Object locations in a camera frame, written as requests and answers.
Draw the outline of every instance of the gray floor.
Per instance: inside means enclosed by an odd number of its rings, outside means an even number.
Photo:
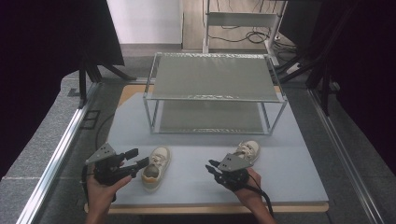
[[[179,51],[179,49],[164,46],[123,48],[126,66],[120,69],[131,75],[146,77],[151,66],[152,51]],[[105,142],[111,125],[111,119],[108,121],[106,119],[114,113],[122,88],[126,84],[106,69],[100,68],[100,70],[104,81],[99,85],[94,104],[89,108],[91,112],[100,111],[98,120],[96,123],[87,120],[82,124],[85,128],[78,130],[78,138],[69,148],[60,172],[35,218],[35,223],[83,223],[84,221],[85,199],[79,184],[82,164],[96,150],[96,145],[100,146]],[[283,87],[328,193],[330,209],[327,213],[278,213],[276,220],[278,223],[370,223],[314,103],[304,87],[305,79],[306,76],[297,77]],[[64,79],[57,101],[7,176],[0,182],[0,223],[15,223],[20,216],[77,109],[78,95],[73,94],[76,92],[78,92],[78,76],[74,73]],[[395,176],[338,104],[335,95],[330,98],[330,114],[351,159],[374,197],[384,222],[396,223]],[[217,218],[208,218],[219,223]],[[161,217],[161,223],[191,223],[191,219],[192,217]],[[153,220],[155,217],[111,215],[107,223],[137,224],[150,223]]]

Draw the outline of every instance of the finger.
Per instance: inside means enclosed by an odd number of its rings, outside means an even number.
[[[111,186],[111,189],[116,192],[120,188],[124,187],[127,185],[129,182],[131,182],[132,177],[130,175],[125,176],[123,179],[119,180],[117,183]]]

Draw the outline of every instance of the table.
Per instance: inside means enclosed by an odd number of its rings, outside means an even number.
[[[289,105],[272,136],[247,134],[150,133],[143,105],[143,86],[126,86],[120,98],[108,143],[118,152],[139,148],[137,160],[166,146],[171,163],[154,193],[143,190],[140,172],[120,189],[110,213],[233,214],[249,213],[232,192],[216,183],[205,168],[221,161],[241,141],[262,146],[253,168],[262,176],[275,212],[325,212],[328,197]]]

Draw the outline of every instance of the shoe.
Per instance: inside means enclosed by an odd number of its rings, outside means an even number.
[[[142,172],[143,188],[148,192],[158,189],[163,174],[171,160],[171,152],[166,147],[157,147],[151,152],[149,165]]]
[[[259,152],[260,146],[256,141],[247,141],[241,142],[233,154],[253,164],[259,157]]]

